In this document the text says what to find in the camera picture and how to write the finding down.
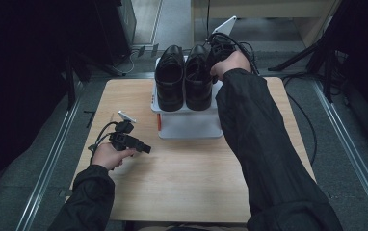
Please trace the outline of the dark cabinet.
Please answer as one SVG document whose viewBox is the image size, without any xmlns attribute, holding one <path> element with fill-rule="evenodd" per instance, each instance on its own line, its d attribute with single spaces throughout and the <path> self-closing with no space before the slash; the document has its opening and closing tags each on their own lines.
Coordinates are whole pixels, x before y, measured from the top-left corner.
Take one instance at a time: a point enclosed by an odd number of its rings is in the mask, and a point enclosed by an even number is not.
<svg viewBox="0 0 368 231">
<path fill-rule="evenodd" d="M 132 52 L 137 19 L 132 0 L 93 0 L 104 33 L 105 64 L 115 64 Z"/>
</svg>

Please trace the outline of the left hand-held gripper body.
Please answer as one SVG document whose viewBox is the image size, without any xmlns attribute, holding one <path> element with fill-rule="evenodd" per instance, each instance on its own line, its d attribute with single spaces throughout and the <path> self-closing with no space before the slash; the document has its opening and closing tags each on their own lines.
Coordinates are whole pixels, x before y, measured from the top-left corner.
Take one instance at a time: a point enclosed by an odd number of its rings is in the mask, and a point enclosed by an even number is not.
<svg viewBox="0 0 368 231">
<path fill-rule="evenodd" d="M 137 139 L 130 136 L 134 129 L 136 120 L 124 111 L 118 112 L 121 122 L 116 122 L 115 132 L 110 135 L 109 141 L 115 150 L 125 150 L 126 148 L 135 148 Z"/>
</svg>

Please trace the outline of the white shoe rack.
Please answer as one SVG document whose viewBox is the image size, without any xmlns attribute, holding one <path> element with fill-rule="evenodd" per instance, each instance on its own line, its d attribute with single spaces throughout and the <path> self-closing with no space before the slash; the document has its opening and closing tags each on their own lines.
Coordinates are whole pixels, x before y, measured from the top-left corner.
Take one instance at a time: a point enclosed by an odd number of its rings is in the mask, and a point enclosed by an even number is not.
<svg viewBox="0 0 368 231">
<path fill-rule="evenodd" d="M 159 137 L 165 140 L 220 138 L 223 131 L 215 96 L 221 86 L 221 82 L 213 85 L 211 105 L 204 111 L 193 111 L 186 104 L 183 104 L 178 111 L 165 112 L 159 107 L 156 83 L 153 83 L 150 109 L 157 115 Z"/>
</svg>

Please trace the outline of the metal floor rail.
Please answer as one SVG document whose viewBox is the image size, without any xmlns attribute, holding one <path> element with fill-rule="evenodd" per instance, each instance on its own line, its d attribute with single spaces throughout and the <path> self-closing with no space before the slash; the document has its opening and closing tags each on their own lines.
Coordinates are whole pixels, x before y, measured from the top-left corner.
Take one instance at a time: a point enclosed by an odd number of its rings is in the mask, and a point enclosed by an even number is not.
<svg viewBox="0 0 368 231">
<path fill-rule="evenodd" d="M 18 225 L 15 228 L 15 231 L 30 231 L 31 229 L 35 216 L 39 210 L 39 206 L 42 202 L 42 199 L 45 195 L 46 189 L 54 172 L 54 168 L 61 155 L 67 134 L 78 111 L 80 105 L 80 97 L 83 95 L 84 91 L 84 84 L 82 82 L 78 82 L 75 89 L 75 103 L 70 107 L 69 110 L 66 111 L 65 118 L 63 119 L 59 132 L 57 133 L 56 138 L 50 148 L 46 161 L 39 174 L 38 181 L 27 200 L 25 209 L 21 215 Z"/>
<path fill-rule="evenodd" d="M 329 121 L 343 147 L 346 156 L 348 157 L 355 174 L 362 185 L 368 197 L 368 167 L 360 155 L 358 148 L 355 146 L 355 141 L 349 134 L 346 126 L 343 123 L 342 118 L 337 113 L 336 108 L 333 103 L 330 103 L 323 94 L 323 86 L 319 81 L 314 81 L 312 83 L 313 89 L 315 90 L 322 107 L 324 108 Z"/>
</svg>

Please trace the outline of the person's right hand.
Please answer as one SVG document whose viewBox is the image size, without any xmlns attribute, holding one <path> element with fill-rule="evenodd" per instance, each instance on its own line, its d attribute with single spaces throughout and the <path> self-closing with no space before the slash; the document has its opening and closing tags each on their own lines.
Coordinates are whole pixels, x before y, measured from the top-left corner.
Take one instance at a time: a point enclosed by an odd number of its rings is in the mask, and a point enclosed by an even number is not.
<svg viewBox="0 0 368 231">
<path fill-rule="evenodd" d="M 240 51 L 234 51 L 225 60 L 214 64 L 211 67 L 210 74 L 212 76 L 217 76 L 219 80 L 222 80 L 227 71 L 238 68 L 251 72 L 250 62 L 247 57 Z"/>
</svg>

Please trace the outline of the black tripod stand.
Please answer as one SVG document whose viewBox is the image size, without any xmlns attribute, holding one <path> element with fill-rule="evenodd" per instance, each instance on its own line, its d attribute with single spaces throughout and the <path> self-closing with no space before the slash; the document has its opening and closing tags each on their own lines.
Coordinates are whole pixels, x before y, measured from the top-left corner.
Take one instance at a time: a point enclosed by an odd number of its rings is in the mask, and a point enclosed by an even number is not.
<svg viewBox="0 0 368 231">
<path fill-rule="evenodd" d="M 310 58 L 306 71 L 325 71 L 323 94 L 331 99 L 332 81 L 344 78 L 341 90 L 368 136 L 368 0 L 342 0 L 320 39 L 286 62 L 280 71 L 302 58 Z"/>
</svg>

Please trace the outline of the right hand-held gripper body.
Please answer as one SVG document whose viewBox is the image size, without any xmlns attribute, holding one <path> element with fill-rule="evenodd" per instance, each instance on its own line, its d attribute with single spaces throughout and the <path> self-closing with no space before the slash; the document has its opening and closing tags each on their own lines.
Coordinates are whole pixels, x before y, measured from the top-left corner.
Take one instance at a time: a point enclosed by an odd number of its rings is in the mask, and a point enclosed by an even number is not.
<svg viewBox="0 0 368 231">
<path fill-rule="evenodd" d="M 227 21 L 216 27 L 212 35 L 208 38 L 208 43 L 210 44 L 209 63 L 223 61 L 235 50 L 235 45 L 229 35 L 236 19 L 236 16 L 230 17 Z"/>
</svg>

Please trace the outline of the person's left hand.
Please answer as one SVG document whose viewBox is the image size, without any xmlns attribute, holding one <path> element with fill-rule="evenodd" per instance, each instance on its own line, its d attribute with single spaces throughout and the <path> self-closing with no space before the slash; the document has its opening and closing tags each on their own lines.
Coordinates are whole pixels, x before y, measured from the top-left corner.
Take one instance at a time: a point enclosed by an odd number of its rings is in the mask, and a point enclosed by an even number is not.
<svg viewBox="0 0 368 231">
<path fill-rule="evenodd" d="M 124 158 L 133 156 L 135 153 L 134 148 L 117 151 L 110 143 L 102 143 L 95 150 L 91 164 L 113 170 L 122 164 Z"/>
</svg>

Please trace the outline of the light wooden desk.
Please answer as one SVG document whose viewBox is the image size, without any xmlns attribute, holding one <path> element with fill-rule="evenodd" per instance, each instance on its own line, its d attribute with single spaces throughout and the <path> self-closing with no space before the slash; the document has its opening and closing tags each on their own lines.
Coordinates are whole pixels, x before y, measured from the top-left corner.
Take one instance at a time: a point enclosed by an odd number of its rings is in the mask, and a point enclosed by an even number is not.
<svg viewBox="0 0 368 231">
<path fill-rule="evenodd" d="M 342 0 L 191 0 L 192 20 L 211 18 L 292 18 L 306 47 L 323 34 Z"/>
</svg>

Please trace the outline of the black metal stand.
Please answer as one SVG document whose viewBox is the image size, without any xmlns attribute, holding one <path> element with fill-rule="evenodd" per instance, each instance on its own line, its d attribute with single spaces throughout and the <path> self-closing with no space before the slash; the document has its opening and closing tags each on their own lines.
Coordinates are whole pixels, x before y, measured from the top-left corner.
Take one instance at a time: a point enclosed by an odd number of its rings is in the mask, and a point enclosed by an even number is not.
<svg viewBox="0 0 368 231">
<path fill-rule="evenodd" d="M 76 91 L 74 84 L 74 74 L 77 75 L 80 81 L 89 82 L 92 74 L 88 70 L 87 65 L 92 65 L 99 70 L 110 74 L 114 77 L 122 77 L 123 73 L 116 71 L 105 64 L 100 64 L 85 54 L 68 53 L 66 55 L 66 85 L 67 85 L 67 109 L 70 110 L 76 104 Z"/>
</svg>

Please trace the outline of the black leather shoe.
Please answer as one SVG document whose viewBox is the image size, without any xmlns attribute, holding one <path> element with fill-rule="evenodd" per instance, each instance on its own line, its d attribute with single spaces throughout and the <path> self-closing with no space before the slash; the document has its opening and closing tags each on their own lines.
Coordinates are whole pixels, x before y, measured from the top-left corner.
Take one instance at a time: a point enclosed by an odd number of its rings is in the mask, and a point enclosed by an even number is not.
<svg viewBox="0 0 368 231">
<path fill-rule="evenodd" d="M 182 49 L 171 45 L 155 68 L 158 104 L 161 110 L 174 112 L 183 105 L 184 57 Z"/>
<path fill-rule="evenodd" d="M 211 105 L 212 78 L 207 69 L 207 58 L 206 48 L 197 44 L 185 63 L 186 104 L 193 111 L 203 111 Z"/>
</svg>

